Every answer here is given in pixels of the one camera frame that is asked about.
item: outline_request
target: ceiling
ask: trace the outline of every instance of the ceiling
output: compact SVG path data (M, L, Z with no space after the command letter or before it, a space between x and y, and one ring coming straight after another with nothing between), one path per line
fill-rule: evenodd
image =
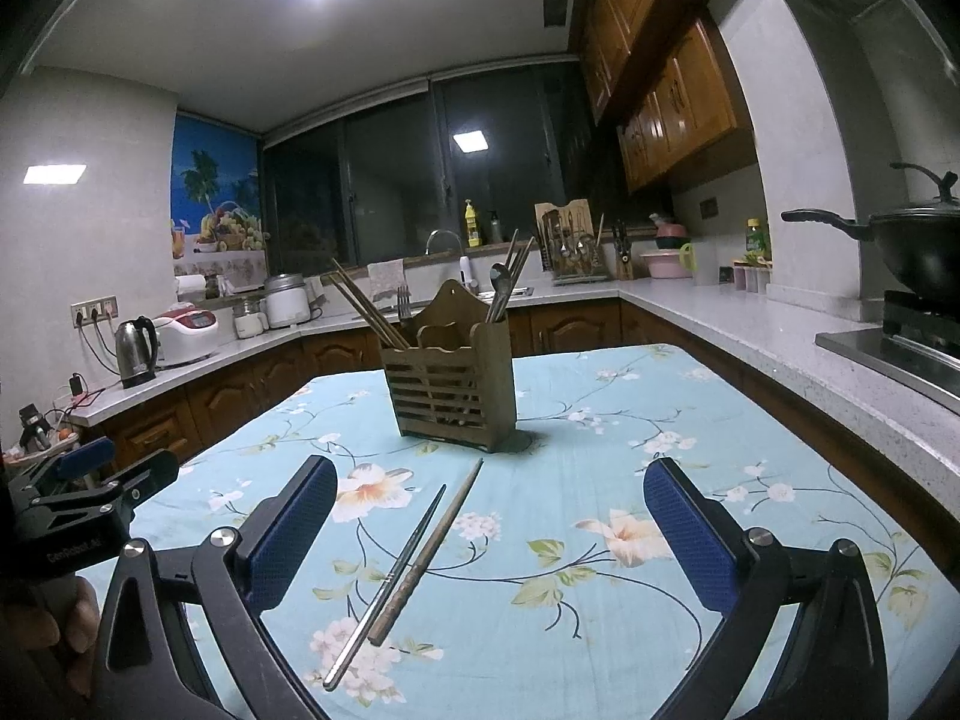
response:
M158 86L266 132L395 81L567 43L568 28L544 28L542 0L78 0L37 64Z

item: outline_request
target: floral tablecloth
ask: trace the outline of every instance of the floral tablecloth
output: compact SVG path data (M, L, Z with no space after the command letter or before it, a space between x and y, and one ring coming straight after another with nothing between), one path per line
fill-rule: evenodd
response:
M238 525L314 453L340 476L328 523L263 619L335 718L650 717L703 649L704 610L643 504L661 455L743 527L866 553L886 644L891 718L905 718L960 646L960 595L922 549L842 474L672 346L515 361L512 451L486 456L433 566L380 648L365 644L320 688L430 499L480 452L400 437L382 371L315 379L181 469L137 510L158 549ZM445 508L450 498L443 501ZM106 594L111 563L85 572ZM224 705L248 711L198 608L191 628ZM752 707L789 632L785 608L740 696Z

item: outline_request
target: human hand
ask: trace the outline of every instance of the human hand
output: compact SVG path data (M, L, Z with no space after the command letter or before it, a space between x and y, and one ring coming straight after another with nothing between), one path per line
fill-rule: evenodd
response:
M56 620L49 611L40 607L6 604L3 606L13 637L24 650L42 650L53 647L61 639ZM93 674L93 656L96 651L97 629L100 625L100 609L97 592L83 577L77 577L77 603L70 611L64 626L64 639L77 657L66 666L66 682L76 693L90 695L90 678Z

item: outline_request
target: blue gripper pad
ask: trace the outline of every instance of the blue gripper pad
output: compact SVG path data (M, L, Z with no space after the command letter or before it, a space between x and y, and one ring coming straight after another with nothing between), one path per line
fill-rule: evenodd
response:
M257 504L240 528L235 573L253 614L275 608L317 537L337 497L337 469L311 456L275 498Z
M751 560L736 520L700 495L670 458L647 467L643 497L700 603L726 616Z
M99 469L100 466L113 460L116 450L113 442L106 436L78 446L72 452L61 455L59 463L56 464L56 478L61 482L70 479L79 479L90 471Z

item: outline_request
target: white countertop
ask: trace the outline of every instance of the white countertop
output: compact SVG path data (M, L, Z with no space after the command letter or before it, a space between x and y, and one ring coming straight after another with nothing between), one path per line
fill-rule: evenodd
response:
M862 437L960 518L960 416L892 379L814 344L817 333L867 325L736 292L733 286L695 287L688 279L642 279L554 287L530 282L532 295L515 307L573 300L623 298L703 338L786 386ZM103 392L71 421L91 426L162 392L282 343L363 327L352 314L322 317L246 341L232 341L192 365L157 372L147 384Z

